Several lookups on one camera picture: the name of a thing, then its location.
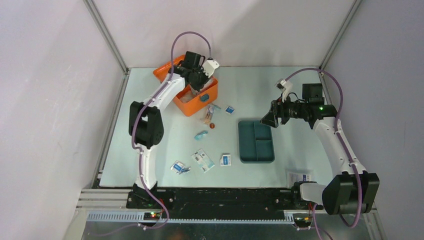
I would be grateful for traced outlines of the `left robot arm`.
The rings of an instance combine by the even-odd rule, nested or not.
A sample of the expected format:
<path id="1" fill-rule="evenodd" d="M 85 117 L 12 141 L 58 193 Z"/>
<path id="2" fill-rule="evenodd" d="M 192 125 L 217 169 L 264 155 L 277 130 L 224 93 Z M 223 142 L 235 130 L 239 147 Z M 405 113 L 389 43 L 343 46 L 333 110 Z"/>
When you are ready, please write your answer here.
<path id="1" fill-rule="evenodd" d="M 175 103 L 190 117 L 215 100 L 218 82 L 213 74 L 219 66 L 211 57 L 187 51 L 155 69 L 159 87 L 144 101 L 130 105 L 128 132 L 132 147 L 139 152 L 135 186 L 143 189 L 138 201 L 145 208 L 153 208 L 158 202 L 158 194 L 151 189 L 157 184 L 157 145 L 165 133 L 162 113 Z"/>

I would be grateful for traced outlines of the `clear bag of swabs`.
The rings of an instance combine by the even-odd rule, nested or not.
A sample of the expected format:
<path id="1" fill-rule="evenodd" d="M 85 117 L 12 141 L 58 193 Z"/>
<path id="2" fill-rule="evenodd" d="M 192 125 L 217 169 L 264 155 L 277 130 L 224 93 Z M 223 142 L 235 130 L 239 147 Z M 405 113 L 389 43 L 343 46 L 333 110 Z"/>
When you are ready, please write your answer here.
<path id="1" fill-rule="evenodd" d="M 214 103 L 209 103 L 206 108 L 206 113 L 203 118 L 203 123 L 209 125 L 212 122 L 212 118 L 215 110 L 220 111 L 222 108 Z"/>

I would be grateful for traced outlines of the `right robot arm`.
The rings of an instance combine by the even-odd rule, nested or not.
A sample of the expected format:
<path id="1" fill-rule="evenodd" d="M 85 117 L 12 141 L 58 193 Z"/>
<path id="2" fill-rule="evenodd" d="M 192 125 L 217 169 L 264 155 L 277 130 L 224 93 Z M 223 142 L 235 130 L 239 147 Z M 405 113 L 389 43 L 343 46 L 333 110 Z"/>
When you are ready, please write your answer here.
<path id="1" fill-rule="evenodd" d="M 328 185 L 313 181 L 294 183 L 291 204 L 304 209 L 310 202 L 324 207 L 329 215 L 369 213 L 380 185 L 376 173 L 370 173 L 353 153 L 343 133 L 334 105 L 325 104 L 323 86 L 307 83 L 302 86 L 302 97 L 292 101 L 292 83 L 277 83 L 281 96 L 273 100 L 262 124 L 277 128 L 290 119 L 302 119 L 309 124 L 320 140 L 329 160 L 333 179 Z"/>

